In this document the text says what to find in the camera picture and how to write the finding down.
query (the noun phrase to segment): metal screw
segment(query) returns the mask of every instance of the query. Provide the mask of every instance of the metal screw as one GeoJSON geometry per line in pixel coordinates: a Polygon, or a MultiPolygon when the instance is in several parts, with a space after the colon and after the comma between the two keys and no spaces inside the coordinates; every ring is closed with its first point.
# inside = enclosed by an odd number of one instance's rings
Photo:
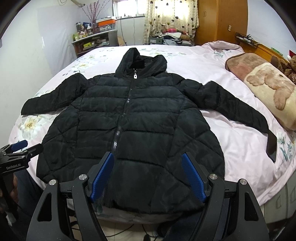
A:
{"type": "Polygon", "coordinates": [[[210,179],[216,180],[218,176],[216,174],[210,174],[210,179]]]}
{"type": "Polygon", "coordinates": [[[52,180],[49,181],[50,186],[53,186],[56,183],[57,183],[57,181],[55,179],[52,179],[52,180]]]}
{"type": "Polygon", "coordinates": [[[87,178],[87,175],[86,174],[81,174],[80,176],[79,176],[79,179],[80,180],[85,180],[87,178]]]}
{"type": "Polygon", "coordinates": [[[241,180],[240,180],[240,183],[241,183],[242,185],[246,185],[248,182],[247,182],[245,179],[241,179],[241,180]]]}

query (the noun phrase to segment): red branch decoration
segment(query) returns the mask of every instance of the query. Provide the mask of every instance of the red branch decoration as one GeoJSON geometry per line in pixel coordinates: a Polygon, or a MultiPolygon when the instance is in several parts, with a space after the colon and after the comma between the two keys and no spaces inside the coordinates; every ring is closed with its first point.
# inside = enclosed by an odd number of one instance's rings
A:
{"type": "Polygon", "coordinates": [[[86,16],[89,18],[91,23],[95,23],[99,13],[107,5],[108,2],[110,2],[110,0],[107,0],[107,1],[104,0],[101,5],[99,4],[99,0],[98,0],[97,2],[91,3],[89,6],[87,5],[86,7],[87,7],[88,14],[85,12],[83,8],[82,10],[86,14],[86,16]]]}

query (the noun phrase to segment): window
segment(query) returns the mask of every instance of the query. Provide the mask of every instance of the window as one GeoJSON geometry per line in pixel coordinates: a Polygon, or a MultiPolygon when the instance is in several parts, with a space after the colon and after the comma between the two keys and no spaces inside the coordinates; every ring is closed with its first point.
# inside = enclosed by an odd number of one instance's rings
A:
{"type": "Polygon", "coordinates": [[[120,17],[144,16],[147,0],[115,0],[113,2],[114,15],[120,17]]]}

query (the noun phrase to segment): jacket hood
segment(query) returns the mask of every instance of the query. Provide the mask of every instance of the jacket hood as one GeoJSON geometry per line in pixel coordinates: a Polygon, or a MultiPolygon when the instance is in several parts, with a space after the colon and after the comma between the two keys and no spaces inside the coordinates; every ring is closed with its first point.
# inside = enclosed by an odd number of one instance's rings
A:
{"type": "Polygon", "coordinates": [[[140,55],[136,48],[130,48],[123,56],[116,72],[117,78],[129,78],[137,71],[140,78],[156,76],[159,73],[165,72],[167,61],[162,55],[148,57],[140,55]]]}

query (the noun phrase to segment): bed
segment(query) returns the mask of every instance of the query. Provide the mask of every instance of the bed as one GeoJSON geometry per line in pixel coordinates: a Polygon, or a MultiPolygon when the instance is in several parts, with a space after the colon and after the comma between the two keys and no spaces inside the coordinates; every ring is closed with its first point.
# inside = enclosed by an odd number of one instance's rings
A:
{"type": "MultiPolygon", "coordinates": [[[[54,90],[64,79],[75,73],[86,78],[114,73],[125,52],[132,46],[95,49],[75,60],[56,74],[35,95],[54,90]]],[[[249,104],[267,119],[270,130],[277,136],[277,155],[273,161],[266,154],[267,136],[243,124],[228,120],[215,111],[202,110],[202,114],[218,138],[225,157],[225,180],[237,182],[245,178],[261,206],[267,223],[292,216],[296,209],[296,133],[284,130],[263,103],[254,97],[249,88],[225,69],[228,58],[241,54],[235,44],[216,41],[202,46],[135,46],[141,55],[162,54],[167,62],[167,72],[202,84],[215,81],[237,98],[249,104]]],[[[37,116],[20,116],[9,138],[9,143],[26,139],[28,147],[41,143],[55,117],[61,111],[37,116]]],[[[46,184],[36,177],[37,157],[29,163],[28,172],[41,188],[46,184]]],[[[153,223],[153,217],[142,217],[102,207],[97,210],[100,219],[123,223],[153,223]]]]}

